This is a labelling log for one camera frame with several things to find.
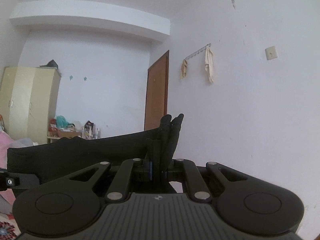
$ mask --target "bottle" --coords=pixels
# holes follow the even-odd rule
[[[93,125],[93,138],[98,139],[98,129],[95,124]]]
[[[92,139],[92,126],[89,126],[89,140]]]
[[[96,130],[96,139],[100,139],[100,128]]]
[[[81,138],[85,139],[85,130],[84,130],[84,126],[82,127]]]

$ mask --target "wall stain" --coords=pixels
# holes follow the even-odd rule
[[[231,0],[231,2],[232,2],[232,6],[233,6],[233,8],[234,8],[234,9],[236,9],[236,3],[235,3],[235,0]]]

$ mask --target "patterned cloth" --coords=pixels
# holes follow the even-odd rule
[[[13,217],[0,213],[0,240],[12,240],[18,235],[20,230]]]

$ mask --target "cluttered items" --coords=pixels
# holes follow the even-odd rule
[[[69,123],[63,116],[49,121],[48,143],[66,137],[81,137],[86,140],[99,139],[100,129],[90,121],[81,126],[80,122]]]

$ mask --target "door frame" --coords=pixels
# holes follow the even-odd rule
[[[154,62],[148,68],[148,77],[147,77],[147,89],[146,89],[146,105],[144,108],[144,126],[146,125],[146,109],[147,109],[147,93],[148,93],[148,81],[149,81],[149,71],[152,67],[163,57],[167,57],[166,66],[165,66],[165,87],[164,87],[164,113],[163,115],[167,114],[167,107],[168,107],[168,82],[169,82],[169,51],[164,53],[156,62]]]

